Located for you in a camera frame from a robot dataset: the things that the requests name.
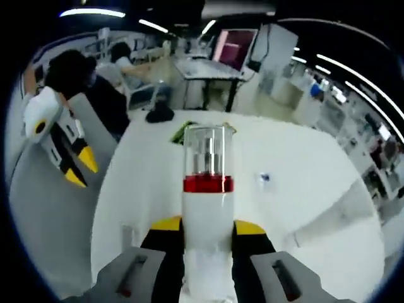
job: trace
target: black bag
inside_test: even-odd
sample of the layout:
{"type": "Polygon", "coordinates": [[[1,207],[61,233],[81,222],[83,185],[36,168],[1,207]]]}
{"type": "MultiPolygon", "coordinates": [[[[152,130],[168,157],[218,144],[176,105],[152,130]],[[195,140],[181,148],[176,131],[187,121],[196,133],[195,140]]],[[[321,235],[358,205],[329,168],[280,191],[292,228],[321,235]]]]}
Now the black bag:
{"type": "Polygon", "coordinates": [[[159,123],[171,121],[173,117],[174,112],[165,102],[157,102],[155,108],[146,115],[146,121],[149,123],[159,123]]]}

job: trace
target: pink screen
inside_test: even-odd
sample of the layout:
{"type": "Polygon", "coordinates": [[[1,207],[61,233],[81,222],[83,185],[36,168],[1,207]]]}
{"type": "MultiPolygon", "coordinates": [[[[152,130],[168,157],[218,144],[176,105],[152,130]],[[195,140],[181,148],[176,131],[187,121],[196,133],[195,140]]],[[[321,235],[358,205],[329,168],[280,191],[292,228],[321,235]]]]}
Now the pink screen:
{"type": "Polygon", "coordinates": [[[223,30],[220,33],[213,60],[240,71],[255,32],[250,30],[223,30]]]}

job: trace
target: red liquid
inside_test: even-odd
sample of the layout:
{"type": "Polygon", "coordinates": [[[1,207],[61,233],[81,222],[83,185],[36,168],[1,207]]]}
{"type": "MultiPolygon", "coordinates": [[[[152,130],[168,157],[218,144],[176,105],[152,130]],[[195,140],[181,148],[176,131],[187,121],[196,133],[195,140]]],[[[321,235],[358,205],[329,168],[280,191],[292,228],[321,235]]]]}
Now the red liquid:
{"type": "Polygon", "coordinates": [[[234,180],[229,175],[187,175],[184,179],[185,193],[231,193],[234,180]]]}

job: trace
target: table leg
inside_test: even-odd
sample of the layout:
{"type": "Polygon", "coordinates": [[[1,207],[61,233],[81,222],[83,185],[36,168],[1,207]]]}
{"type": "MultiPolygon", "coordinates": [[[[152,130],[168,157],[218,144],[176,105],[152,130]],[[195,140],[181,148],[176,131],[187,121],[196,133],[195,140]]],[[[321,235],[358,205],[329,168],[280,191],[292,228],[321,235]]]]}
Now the table leg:
{"type": "Polygon", "coordinates": [[[237,93],[237,84],[238,83],[239,83],[239,80],[232,81],[232,86],[230,87],[230,91],[229,91],[229,99],[227,100],[227,105],[226,105],[226,109],[225,109],[226,112],[232,111],[234,97],[235,97],[235,94],[237,93]]]}
{"type": "Polygon", "coordinates": [[[186,107],[185,105],[187,103],[188,88],[189,88],[189,81],[186,81],[184,98],[182,99],[182,109],[185,109],[185,107],[186,107]]]}
{"type": "Polygon", "coordinates": [[[209,84],[210,80],[205,80],[205,87],[203,88],[203,110],[207,110],[209,104],[209,84]]]}

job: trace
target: black hair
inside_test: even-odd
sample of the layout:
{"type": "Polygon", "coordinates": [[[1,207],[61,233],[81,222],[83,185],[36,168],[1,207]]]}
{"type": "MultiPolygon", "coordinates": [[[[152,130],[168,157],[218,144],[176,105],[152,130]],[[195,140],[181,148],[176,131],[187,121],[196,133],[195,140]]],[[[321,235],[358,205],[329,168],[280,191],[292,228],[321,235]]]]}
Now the black hair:
{"type": "Polygon", "coordinates": [[[86,58],[78,50],[67,50],[50,61],[45,86],[70,99],[85,91],[86,83],[96,64],[94,58],[86,58]]]}
{"type": "Polygon", "coordinates": [[[122,57],[127,57],[129,60],[131,56],[131,48],[126,42],[119,42],[111,48],[111,62],[115,63],[122,57]]]}

